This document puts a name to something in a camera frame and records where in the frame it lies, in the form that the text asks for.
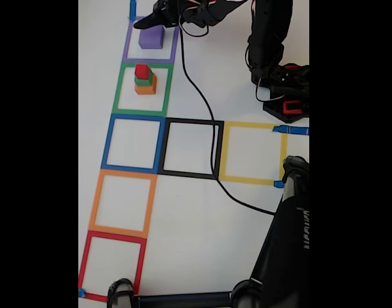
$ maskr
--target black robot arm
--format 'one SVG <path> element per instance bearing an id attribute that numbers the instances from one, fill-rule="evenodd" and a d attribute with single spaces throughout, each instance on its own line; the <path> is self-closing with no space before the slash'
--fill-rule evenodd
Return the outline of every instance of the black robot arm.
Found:
<path id="1" fill-rule="evenodd" d="M 252 0 L 251 35 L 248 37 L 248 68 L 251 81 L 270 90 L 271 101 L 263 110 L 292 123 L 309 117 L 310 65 L 279 65 L 293 14 L 293 0 Z M 247 0 L 158 0 L 153 13 L 134 24 L 136 29 L 156 25 L 167 28 L 185 22 L 204 28 L 215 26 Z"/>

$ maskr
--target green block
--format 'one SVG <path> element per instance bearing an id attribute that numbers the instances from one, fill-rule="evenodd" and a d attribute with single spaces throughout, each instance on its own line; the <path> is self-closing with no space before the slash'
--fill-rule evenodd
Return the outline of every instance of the green block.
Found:
<path id="1" fill-rule="evenodd" d="M 153 72 L 150 71 L 149 79 L 138 79 L 136 76 L 134 76 L 134 82 L 138 86 L 151 85 L 151 83 L 153 82 Z"/>

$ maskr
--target orange square outline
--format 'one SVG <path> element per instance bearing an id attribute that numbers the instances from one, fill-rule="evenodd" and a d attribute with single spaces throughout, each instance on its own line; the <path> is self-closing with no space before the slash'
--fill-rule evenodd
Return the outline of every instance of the orange square outline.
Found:
<path id="1" fill-rule="evenodd" d="M 138 230 L 130 230 L 130 229 L 96 225 L 96 216 L 97 216 L 98 209 L 99 209 L 101 189 L 102 189 L 103 181 L 104 181 L 106 175 L 124 176 L 127 178 L 144 178 L 144 179 L 150 180 L 150 189 L 149 189 L 149 196 L 148 196 L 147 205 L 146 205 L 146 215 L 144 217 L 143 230 L 138 231 Z M 147 236 L 149 234 L 151 211 L 153 210 L 153 201 L 154 201 L 154 197 L 155 197 L 156 181 L 157 181 L 157 175 L 152 175 L 149 173 L 135 173 L 135 172 L 127 172 L 127 171 L 101 169 L 100 173 L 99 173 L 98 185 L 96 187 L 96 192 L 94 194 L 93 208 L 92 208 L 92 212 L 90 214 L 89 230 L 111 233 L 111 234 L 135 236 L 135 237 L 147 239 Z"/>

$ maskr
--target wire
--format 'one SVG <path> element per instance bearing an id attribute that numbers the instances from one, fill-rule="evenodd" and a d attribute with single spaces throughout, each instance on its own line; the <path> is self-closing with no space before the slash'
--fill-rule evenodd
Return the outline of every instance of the wire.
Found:
<path id="1" fill-rule="evenodd" d="M 268 101 L 276 101 L 276 100 L 278 100 L 278 99 L 280 99 L 280 98 L 283 98 L 283 97 L 285 96 L 285 94 L 283 94 L 283 95 L 281 95 L 281 96 L 279 96 L 279 97 L 277 97 L 277 98 L 267 99 L 266 101 L 263 101 L 263 100 L 259 99 L 259 97 L 257 96 L 257 92 L 258 92 L 258 90 L 259 90 L 259 85 L 260 85 L 260 83 L 261 83 L 261 77 L 260 77 L 260 79 L 259 79 L 259 82 L 257 82 L 257 86 L 256 86 L 256 88 L 255 88 L 255 98 L 257 99 L 257 101 L 260 101 L 260 102 L 262 102 L 262 103 L 267 103 Z"/>
<path id="2" fill-rule="evenodd" d="M 193 8 L 197 8 L 197 6 L 191 6 L 190 8 L 186 8 L 186 9 L 183 11 L 183 13 L 181 13 L 181 14 L 180 14 L 180 11 L 179 11 L 179 16 L 178 16 L 178 27 L 179 27 L 181 30 L 183 30 L 183 31 L 185 32 L 185 34 L 187 34 L 187 35 L 190 36 L 190 37 L 205 37 L 206 35 L 209 34 L 209 26 L 208 26 L 208 24 L 206 24 L 206 26 L 207 26 L 207 31 L 206 31 L 206 33 L 200 34 L 200 35 L 193 35 L 193 34 L 190 34 L 189 32 L 187 32 L 187 31 L 184 29 L 184 27 L 182 26 L 181 22 L 180 22 L 181 19 L 182 19 L 182 15 L 184 14 L 184 12 L 186 12 L 187 10 L 192 10 Z"/>
<path id="3" fill-rule="evenodd" d="M 254 4 L 255 4 L 255 0 L 253 0 L 252 2 L 251 2 L 251 13 L 253 14 L 253 15 L 255 15 L 255 6 L 254 6 Z"/>
<path id="4" fill-rule="evenodd" d="M 177 0 L 177 9 L 178 9 L 178 13 L 179 16 L 181 16 L 180 14 L 180 0 Z M 184 61 L 184 41 L 183 41 L 183 31 L 182 28 L 179 27 L 180 29 L 180 45 L 182 47 L 182 64 L 183 64 L 183 72 L 184 75 L 186 76 L 187 80 L 191 83 L 191 85 L 196 89 L 196 91 L 198 92 L 198 94 L 200 94 L 201 98 L 204 100 L 204 103 L 207 106 L 207 109 L 209 110 L 210 113 L 210 118 L 211 118 L 211 123 L 212 123 L 212 127 L 213 127 L 213 138 L 212 138 L 212 144 L 211 144 L 211 152 L 210 152 L 210 169 L 211 172 L 213 174 L 214 179 L 217 181 L 217 183 L 220 185 L 220 187 L 222 188 L 222 190 L 224 190 L 224 192 L 226 193 L 226 195 L 233 201 L 237 202 L 238 204 L 241 204 L 245 207 L 248 207 L 251 210 L 256 210 L 257 212 L 261 212 L 261 213 L 265 213 L 268 215 L 272 215 L 274 216 L 275 213 L 271 212 L 269 210 L 263 210 L 260 209 L 259 207 L 254 207 L 253 205 L 247 204 L 245 202 L 242 202 L 236 198 L 234 198 L 228 191 L 227 189 L 223 186 L 223 184 L 220 182 L 220 180 L 218 179 L 217 175 L 214 173 L 214 167 L 213 167 L 213 156 L 214 156 L 214 141 L 216 140 L 216 120 L 214 120 L 214 115 L 213 115 L 213 111 L 211 110 L 211 107 L 206 99 L 206 97 L 204 96 L 204 94 L 201 92 L 201 90 L 197 87 L 197 85 L 191 80 L 189 74 L 187 73 L 187 69 L 185 68 L 185 61 Z"/>
<path id="5" fill-rule="evenodd" d="M 253 69 L 253 67 L 247 62 L 247 52 L 248 52 L 249 48 L 250 48 L 250 45 L 248 44 L 248 45 L 247 45 L 247 48 L 246 48 L 246 53 L 244 54 L 244 59 L 246 60 L 246 65 L 247 65 L 247 67 L 248 67 L 249 69 Z"/>

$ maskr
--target yellow tape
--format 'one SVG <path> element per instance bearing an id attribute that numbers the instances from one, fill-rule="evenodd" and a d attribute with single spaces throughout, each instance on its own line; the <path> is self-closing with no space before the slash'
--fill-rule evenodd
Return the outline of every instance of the yellow tape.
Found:
<path id="1" fill-rule="evenodd" d="M 227 182 L 236 182 L 236 183 L 274 186 L 274 180 L 263 179 L 263 178 L 246 178 L 243 176 L 226 175 L 227 151 L 228 151 L 228 143 L 230 140 L 230 128 L 231 127 L 245 127 L 245 128 L 262 128 L 262 129 L 272 130 L 274 128 L 274 126 L 275 126 L 275 124 L 225 121 L 224 122 L 224 131 L 223 131 L 223 144 L 221 146 L 219 180 L 227 181 Z M 283 160 L 287 155 L 287 138 L 288 138 L 287 134 L 284 134 L 284 133 L 281 134 L 280 179 L 284 175 Z"/>
<path id="2" fill-rule="evenodd" d="M 280 153 L 280 180 L 284 176 L 283 161 L 287 157 L 288 134 L 281 134 L 281 153 Z"/>

